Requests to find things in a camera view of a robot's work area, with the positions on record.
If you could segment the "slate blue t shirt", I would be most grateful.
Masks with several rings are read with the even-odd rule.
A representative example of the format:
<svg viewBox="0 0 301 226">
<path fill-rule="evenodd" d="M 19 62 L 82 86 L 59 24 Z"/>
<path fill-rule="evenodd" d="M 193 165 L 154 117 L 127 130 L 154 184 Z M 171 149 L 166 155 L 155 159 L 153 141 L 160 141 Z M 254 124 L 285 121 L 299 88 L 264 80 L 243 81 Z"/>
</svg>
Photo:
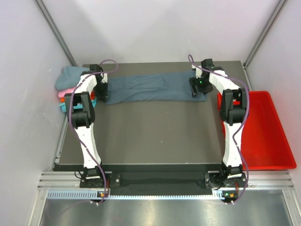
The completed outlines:
<svg viewBox="0 0 301 226">
<path fill-rule="evenodd" d="M 203 93 L 192 96 L 189 78 L 195 72 L 157 73 L 109 78 L 107 105 L 134 101 L 205 102 Z"/>
</svg>

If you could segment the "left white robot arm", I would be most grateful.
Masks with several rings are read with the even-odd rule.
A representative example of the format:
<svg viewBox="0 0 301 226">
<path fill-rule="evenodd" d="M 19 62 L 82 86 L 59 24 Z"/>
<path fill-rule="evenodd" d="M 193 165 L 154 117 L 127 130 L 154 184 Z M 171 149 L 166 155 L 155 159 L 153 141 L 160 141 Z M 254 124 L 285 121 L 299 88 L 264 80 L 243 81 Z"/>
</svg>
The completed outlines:
<svg viewBox="0 0 301 226">
<path fill-rule="evenodd" d="M 79 140 L 84 164 L 80 174 L 80 187 L 107 188 L 107 176 L 102 169 L 102 160 L 94 137 L 95 110 L 92 94 L 107 97 L 108 77 L 99 65 L 90 65 L 88 71 L 79 75 L 78 84 L 64 95 L 66 114 L 71 131 Z"/>
</svg>

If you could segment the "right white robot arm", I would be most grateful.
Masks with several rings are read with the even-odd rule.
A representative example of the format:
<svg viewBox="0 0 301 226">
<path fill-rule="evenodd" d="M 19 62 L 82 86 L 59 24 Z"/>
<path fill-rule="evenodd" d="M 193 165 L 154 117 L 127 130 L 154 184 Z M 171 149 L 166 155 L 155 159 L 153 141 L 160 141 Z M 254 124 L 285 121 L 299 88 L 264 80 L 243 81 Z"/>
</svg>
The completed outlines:
<svg viewBox="0 0 301 226">
<path fill-rule="evenodd" d="M 241 153 L 241 140 L 249 108 L 249 92 L 245 84 L 238 86 L 238 79 L 229 77 L 226 72 L 213 64 L 212 59 L 205 59 L 198 66 L 188 55 L 195 76 L 189 79 L 192 96 L 198 93 L 208 94 L 216 88 L 222 96 L 219 115 L 224 124 L 225 152 L 222 166 L 217 179 L 209 178 L 210 188 L 218 190 L 223 186 L 231 186 L 236 180 L 243 177 L 244 157 Z"/>
</svg>

